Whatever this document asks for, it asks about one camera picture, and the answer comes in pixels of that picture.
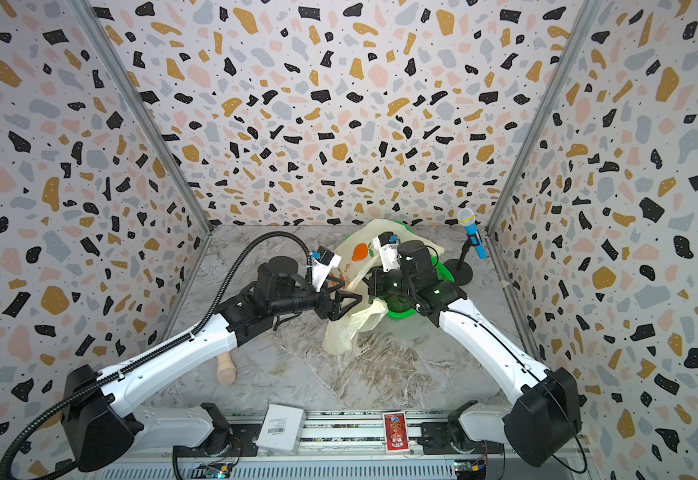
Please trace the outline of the cream plastic bag orange print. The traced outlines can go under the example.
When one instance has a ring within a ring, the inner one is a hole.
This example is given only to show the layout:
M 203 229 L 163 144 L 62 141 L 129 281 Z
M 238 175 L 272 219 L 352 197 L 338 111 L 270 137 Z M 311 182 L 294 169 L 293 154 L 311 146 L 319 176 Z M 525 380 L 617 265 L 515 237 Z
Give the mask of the cream plastic bag orange print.
M 358 335 L 374 329 L 385 316 L 401 320 L 416 314 L 402 295 L 402 273 L 384 270 L 383 247 L 378 239 L 384 233 L 394 236 L 398 244 L 414 240 L 423 242 L 437 278 L 453 278 L 439 260 L 443 247 L 417 235 L 402 223 L 386 219 L 371 221 L 334 250 L 341 262 L 333 268 L 331 275 L 343 280 L 343 289 L 360 295 L 361 300 L 341 319 L 331 321 L 326 327 L 322 348 L 331 355 L 351 351 Z

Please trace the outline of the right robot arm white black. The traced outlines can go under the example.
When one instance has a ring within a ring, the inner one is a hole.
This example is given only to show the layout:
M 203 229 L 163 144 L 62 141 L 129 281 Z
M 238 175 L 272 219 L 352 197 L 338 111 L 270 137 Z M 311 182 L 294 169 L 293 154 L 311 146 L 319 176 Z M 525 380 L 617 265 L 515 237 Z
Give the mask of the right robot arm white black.
M 509 445 L 527 464 L 542 466 L 582 429 L 576 378 L 547 368 L 490 322 L 455 282 L 440 277 L 421 240 L 386 232 L 373 241 L 381 264 L 364 281 L 379 299 L 398 297 L 457 340 L 492 376 L 511 403 L 498 421 L 480 420 L 474 406 L 457 417 L 471 441 Z

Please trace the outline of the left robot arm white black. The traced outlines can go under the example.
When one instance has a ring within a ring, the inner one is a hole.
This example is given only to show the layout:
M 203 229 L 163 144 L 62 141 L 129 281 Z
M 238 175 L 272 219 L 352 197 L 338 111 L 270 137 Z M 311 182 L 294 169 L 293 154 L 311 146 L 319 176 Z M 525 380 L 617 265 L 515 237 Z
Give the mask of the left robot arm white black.
M 137 449 L 170 447 L 206 457 L 228 453 L 236 442 L 217 406 L 155 413 L 143 408 L 144 401 L 196 366 L 304 312 L 341 319 L 362 301 L 344 286 L 324 265 L 310 280 L 299 274 L 294 259 L 277 256 L 261 264 L 256 280 L 239 294 L 212 308 L 206 324 L 100 372 L 89 366 L 74 370 L 65 386 L 72 401 L 62 410 L 61 424 L 77 469 L 96 471 Z

